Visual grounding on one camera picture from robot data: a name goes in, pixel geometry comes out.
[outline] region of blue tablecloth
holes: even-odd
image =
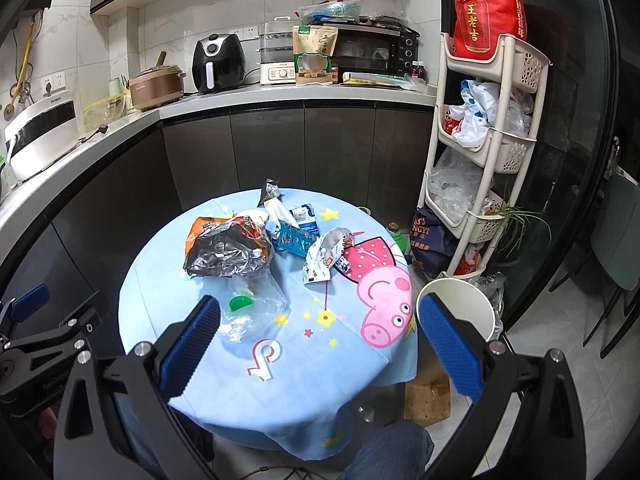
[[[276,252],[271,272],[289,301],[263,340],[216,335],[183,395],[171,405],[240,444],[285,449],[302,460],[340,452],[351,436],[346,404],[367,386],[415,377],[417,334],[410,278],[398,246],[373,218],[319,193],[283,189],[288,208],[310,203],[320,234],[347,227],[356,246],[347,275],[302,284],[303,259]],[[204,294],[228,308],[225,278],[189,278],[184,243],[199,216],[255,208],[259,190],[210,200],[166,225],[142,249],[120,291],[120,336],[130,351],[183,320]]]

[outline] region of electrical outlet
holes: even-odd
[[[230,28],[229,34],[235,34],[240,41],[244,40],[244,33],[242,28]]]
[[[65,73],[64,72],[57,72],[52,76],[52,78],[53,78],[53,89],[55,91],[62,90],[64,88],[66,88]]]
[[[50,75],[44,76],[42,78],[42,95],[46,97],[47,95],[47,85],[49,85],[49,93],[53,92],[53,78]]]
[[[258,37],[258,26],[250,25],[242,30],[245,40],[255,40]]]

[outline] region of white bucket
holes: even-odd
[[[471,323],[485,341],[494,334],[494,308],[486,296],[473,285],[456,278],[440,278],[427,283],[418,294],[415,310],[418,312],[420,300],[430,292],[435,292],[453,317]]]

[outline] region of white basket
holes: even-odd
[[[473,75],[497,83],[502,82],[502,66],[504,63],[504,38],[506,34],[498,36],[498,45],[494,56],[486,61],[456,57],[456,47],[449,34],[442,33],[444,47],[447,53],[447,66],[450,70]],[[516,43],[515,59],[513,62],[514,88],[533,94],[538,89],[538,79],[543,66],[549,64],[547,56],[529,43],[513,37]]]
[[[489,146],[494,135],[494,128],[489,128],[489,133],[480,148],[463,148],[447,132],[444,131],[444,124],[449,118],[449,106],[442,105],[442,112],[438,121],[438,138],[447,146],[454,149],[460,155],[472,160],[481,168],[486,165],[486,158],[489,155]],[[509,132],[502,132],[502,142],[498,150],[498,158],[495,161],[495,173],[518,173],[524,160],[527,150],[532,150],[536,139],[521,137]]]
[[[502,215],[473,215],[471,211],[467,211],[465,215],[462,217],[462,220],[458,224],[454,224],[449,218],[444,214],[442,209],[440,209],[436,203],[433,201],[431,196],[429,195],[429,178],[427,177],[427,189],[425,194],[425,200],[427,205],[432,209],[434,213],[442,220],[443,224],[447,226],[449,231],[453,233],[453,235],[460,239],[463,231],[465,230],[465,226],[469,218],[475,216],[478,220],[476,221],[476,225],[474,226],[474,230],[471,231],[471,236],[469,237],[470,244],[479,244],[482,242],[487,242],[491,240],[498,228],[500,227],[500,222],[504,219]],[[493,191],[489,190],[488,193],[489,198],[495,200],[497,203],[502,204],[503,200],[496,195]]]

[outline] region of kitchen counter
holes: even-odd
[[[188,96],[181,101],[148,112],[135,112],[110,124],[107,134],[96,135],[67,153],[55,164],[16,187],[0,206],[0,262],[26,232],[34,220],[83,172],[108,156],[121,144],[145,128],[164,120],[171,123],[181,116],[238,105],[286,102],[293,100],[376,101],[410,108],[433,107],[435,98],[416,92],[393,89],[345,88],[341,86],[249,86],[211,95]]]

